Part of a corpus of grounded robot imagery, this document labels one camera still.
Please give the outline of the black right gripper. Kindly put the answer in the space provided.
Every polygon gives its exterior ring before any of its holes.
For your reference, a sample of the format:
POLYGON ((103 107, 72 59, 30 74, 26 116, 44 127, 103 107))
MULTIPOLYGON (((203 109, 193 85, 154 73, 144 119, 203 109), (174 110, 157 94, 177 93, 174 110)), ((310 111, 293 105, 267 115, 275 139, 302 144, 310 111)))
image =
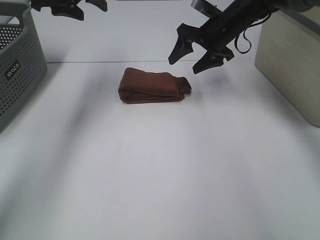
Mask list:
POLYGON ((206 49, 204 56, 192 67, 193 73, 220 67, 224 60, 234 57, 227 45, 235 38, 235 10, 203 9, 201 11, 209 19, 199 28, 182 23, 177 28, 177 41, 168 57, 170 65, 174 65, 184 56, 193 53, 193 43, 206 49))

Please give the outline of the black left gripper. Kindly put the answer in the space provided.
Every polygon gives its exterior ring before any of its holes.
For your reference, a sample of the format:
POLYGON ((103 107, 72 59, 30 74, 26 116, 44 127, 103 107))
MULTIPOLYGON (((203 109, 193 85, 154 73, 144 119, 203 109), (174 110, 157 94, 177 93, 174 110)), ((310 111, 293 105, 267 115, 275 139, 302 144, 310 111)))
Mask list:
MULTIPOLYGON (((30 0, 31 7, 38 12, 41 8, 49 7, 53 16, 83 21, 84 12, 77 6, 80 2, 81 0, 30 0)), ((103 12, 108 11, 106 0, 85 0, 85 2, 98 7, 103 12)))

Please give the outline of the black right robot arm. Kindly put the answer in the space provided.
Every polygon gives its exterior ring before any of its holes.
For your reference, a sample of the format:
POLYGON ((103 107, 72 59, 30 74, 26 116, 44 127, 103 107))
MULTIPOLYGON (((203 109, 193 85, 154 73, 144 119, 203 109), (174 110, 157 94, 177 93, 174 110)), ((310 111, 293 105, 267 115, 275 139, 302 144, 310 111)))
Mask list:
POLYGON ((201 27, 182 23, 177 28, 177 41, 168 62, 173 65, 192 53, 192 44, 196 43, 206 53, 192 67, 194 74, 220 67, 234 57, 227 45, 237 41, 248 28, 265 22, 279 10, 301 13, 319 5, 318 0, 234 0, 226 9, 220 10, 207 0, 194 0, 191 6, 208 20, 201 27))

